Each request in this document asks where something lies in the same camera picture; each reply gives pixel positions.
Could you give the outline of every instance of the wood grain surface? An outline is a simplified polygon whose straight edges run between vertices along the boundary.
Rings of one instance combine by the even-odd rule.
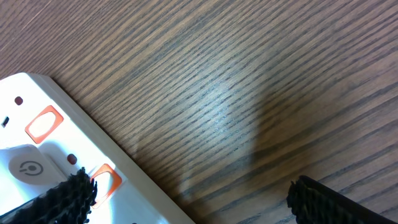
[[[52,77],[195,222],[295,223],[300,174],[398,221],[398,1],[0,12],[0,78]]]

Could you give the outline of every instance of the wooden table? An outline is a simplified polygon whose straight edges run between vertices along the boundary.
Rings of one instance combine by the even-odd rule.
[[[294,223],[300,174],[398,221],[397,29],[396,0],[3,0],[0,78],[51,76],[197,223]]]

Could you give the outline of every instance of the white power strip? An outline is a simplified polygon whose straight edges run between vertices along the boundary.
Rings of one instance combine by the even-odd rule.
[[[33,145],[65,177],[85,167],[105,188],[90,222],[193,223],[51,78],[18,73],[0,96],[0,149]]]

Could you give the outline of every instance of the small black slot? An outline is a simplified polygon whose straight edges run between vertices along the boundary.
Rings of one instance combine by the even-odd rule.
[[[9,121],[10,119],[8,118],[8,117],[6,117],[6,119],[4,119],[4,121],[2,122],[2,124],[1,124],[1,126],[2,127],[6,127],[6,125],[8,124],[8,121]]]

